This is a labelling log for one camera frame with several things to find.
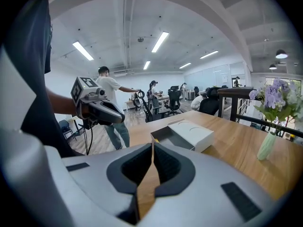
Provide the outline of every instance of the fluorescent light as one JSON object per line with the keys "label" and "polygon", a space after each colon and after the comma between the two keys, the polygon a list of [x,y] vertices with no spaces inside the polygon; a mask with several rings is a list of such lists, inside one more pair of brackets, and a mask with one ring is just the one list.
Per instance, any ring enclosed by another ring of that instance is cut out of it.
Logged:
{"label": "fluorescent light", "polygon": [[94,58],[91,57],[91,55],[83,48],[83,46],[79,43],[73,43],[73,46],[75,46],[77,48],[78,51],[80,51],[82,53],[82,55],[84,55],[89,61],[93,60]]}
{"label": "fluorescent light", "polygon": [[143,70],[146,70],[147,67],[149,66],[149,64],[150,64],[150,61],[147,61],[147,62],[145,63],[145,66],[144,66]]}
{"label": "fluorescent light", "polygon": [[186,66],[188,66],[188,65],[190,65],[191,63],[187,63],[187,64],[185,64],[184,66],[181,66],[179,69],[182,69],[183,67],[186,67]]}
{"label": "fluorescent light", "polygon": [[207,55],[204,55],[204,56],[200,57],[200,59],[203,59],[203,58],[205,58],[207,56],[210,56],[210,55],[213,55],[213,54],[216,54],[216,53],[218,53],[218,51],[214,51],[214,52],[211,52],[211,53],[209,53]]}
{"label": "fluorescent light", "polygon": [[159,49],[160,45],[163,43],[163,41],[166,39],[166,37],[169,35],[169,33],[167,32],[163,32],[159,38],[159,40],[157,41],[155,47],[153,48],[153,50],[151,52],[156,53],[157,50]]}

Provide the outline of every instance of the ceiling light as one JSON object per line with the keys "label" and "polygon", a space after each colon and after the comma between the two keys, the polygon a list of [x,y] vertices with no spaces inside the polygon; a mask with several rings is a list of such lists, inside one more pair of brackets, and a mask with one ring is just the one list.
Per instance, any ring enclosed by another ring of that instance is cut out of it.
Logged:
{"label": "ceiling light", "polygon": [[286,54],[286,52],[284,50],[277,50],[277,52],[276,52],[276,58],[278,58],[278,59],[284,59],[287,56],[288,55]]}
{"label": "ceiling light", "polygon": [[79,43],[73,43],[73,46],[75,46],[77,48],[78,51],[80,51],[82,53],[82,55],[84,55],[89,61],[93,60],[94,58],[91,57],[91,55],[83,48],[83,46]]}
{"label": "ceiling light", "polygon": [[184,66],[181,66],[179,69],[182,69],[183,67],[186,67],[186,66],[188,66],[188,65],[190,65],[191,63],[187,63],[187,64],[185,64]]}
{"label": "ceiling light", "polygon": [[269,67],[269,69],[270,69],[270,70],[275,70],[275,69],[276,69],[276,66],[275,66],[274,64],[271,64],[270,67]]}
{"label": "ceiling light", "polygon": [[149,64],[150,64],[150,61],[147,61],[147,62],[145,63],[145,66],[144,66],[143,70],[146,70],[147,67],[149,66]]}
{"label": "ceiling light", "polygon": [[159,40],[157,41],[155,47],[153,48],[153,50],[151,52],[156,53],[157,50],[159,49],[160,45],[163,43],[163,41],[166,39],[166,37],[169,35],[169,33],[167,32],[163,32],[159,38]]}
{"label": "ceiling light", "polygon": [[214,52],[211,52],[211,53],[209,53],[207,55],[204,55],[204,56],[200,57],[200,59],[203,59],[203,58],[205,58],[207,56],[210,56],[210,55],[213,55],[213,54],[216,54],[216,53],[218,53],[218,51],[214,51]]}

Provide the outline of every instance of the black shirt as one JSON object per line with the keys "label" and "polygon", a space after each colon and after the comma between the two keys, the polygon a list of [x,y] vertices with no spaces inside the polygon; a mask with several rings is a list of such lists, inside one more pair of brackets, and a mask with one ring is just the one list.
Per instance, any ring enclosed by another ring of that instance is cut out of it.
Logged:
{"label": "black shirt", "polygon": [[50,104],[44,74],[50,72],[52,28],[48,0],[30,0],[20,11],[4,40],[9,58],[36,94],[22,124],[44,145],[57,148],[61,157],[74,156]]}

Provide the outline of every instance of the white t-shirt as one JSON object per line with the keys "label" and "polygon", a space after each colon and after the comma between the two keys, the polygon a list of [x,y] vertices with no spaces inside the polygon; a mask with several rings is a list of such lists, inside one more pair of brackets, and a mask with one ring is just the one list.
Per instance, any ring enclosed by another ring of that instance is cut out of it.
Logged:
{"label": "white t-shirt", "polygon": [[203,100],[203,97],[202,97],[201,95],[198,96],[198,97],[196,97],[196,98],[192,101],[192,103],[191,103],[191,105],[190,105],[191,109],[193,109],[193,110],[198,110],[199,107],[200,107],[200,104],[201,104],[202,100]]}
{"label": "white t-shirt", "polygon": [[121,87],[121,85],[115,79],[110,77],[98,77],[96,82],[104,88],[107,99],[123,112],[123,109],[118,105],[116,98],[116,91]]}
{"label": "white t-shirt", "polygon": [[151,93],[156,97],[156,96],[157,96],[156,94],[159,93],[159,92],[157,91],[156,87],[154,86],[154,87],[152,87],[151,89],[152,89]]}

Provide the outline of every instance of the backpack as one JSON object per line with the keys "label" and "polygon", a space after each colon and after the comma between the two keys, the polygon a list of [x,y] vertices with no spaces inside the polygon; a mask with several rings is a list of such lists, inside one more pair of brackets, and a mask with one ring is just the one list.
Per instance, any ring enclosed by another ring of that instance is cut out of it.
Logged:
{"label": "backpack", "polygon": [[152,100],[152,99],[153,99],[153,94],[152,94],[151,89],[150,89],[150,90],[148,90],[148,92],[147,92],[147,98],[148,98],[148,99],[150,99],[150,100]]}

